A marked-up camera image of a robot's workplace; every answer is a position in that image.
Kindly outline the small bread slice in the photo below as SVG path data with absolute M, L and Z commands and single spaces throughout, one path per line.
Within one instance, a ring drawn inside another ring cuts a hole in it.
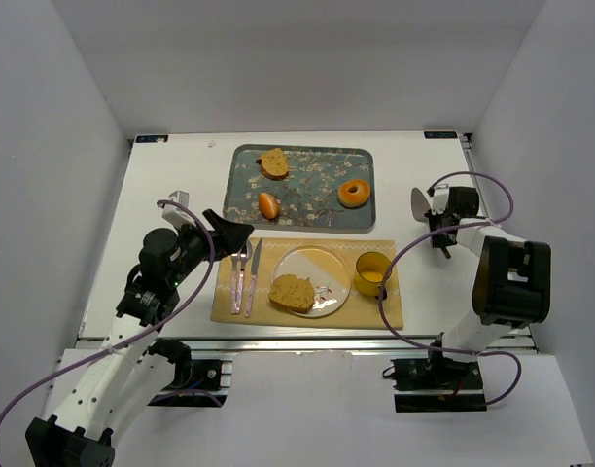
M 314 305 L 315 291 L 309 279 L 283 274 L 273 280 L 268 298 L 285 309 L 305 313 Z

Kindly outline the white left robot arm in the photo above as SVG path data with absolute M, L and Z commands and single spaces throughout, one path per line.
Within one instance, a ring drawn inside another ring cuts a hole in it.
M 180 302 L 178 287 L 200 263 L 239 252 L 254 230 L 211 209 L 203 215 L 207 226 L 186 208 L 165 205 L 170 225 L 145 235 L 97 357 L 53 414 L 27 428 L 35 465 L 112 465 L 117 439 L 135 417 L 160 391 L 187 386 L 189 347 L 160 334 Z

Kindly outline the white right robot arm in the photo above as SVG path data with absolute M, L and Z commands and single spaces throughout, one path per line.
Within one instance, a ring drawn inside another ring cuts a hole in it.
M 428 356 L 400 372 L 417 388 L 452 387 L 477 357 L 513 329 L 544 321 L 550 302 L 547 244 L 510 235 L 479 214 L 471 187 L 433 186 L 411 194 L 433 249 L 458 245 L 478 258 L 472 308 L 430 344 Z M 255 271 L 237 293 L 238 269 L 223 261 L 211 319 L 259 326 L 395 329 L 403 326 L 392 240 L 260 238 Z

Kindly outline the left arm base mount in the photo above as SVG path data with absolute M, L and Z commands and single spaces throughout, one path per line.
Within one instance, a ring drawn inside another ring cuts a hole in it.
M 218 408 L 228 397 L 233 364 L 226 358 L 193 358 L 174 381 L 162 389 L 151 407 Z

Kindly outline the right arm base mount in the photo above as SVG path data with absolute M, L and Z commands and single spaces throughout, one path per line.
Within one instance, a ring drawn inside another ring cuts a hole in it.
M 428 358 L 394 359 L 382 371 L 393 382 L 397 413 L 485 412 L 483 380 L 476 362 L 454 362 L 441 374 Z

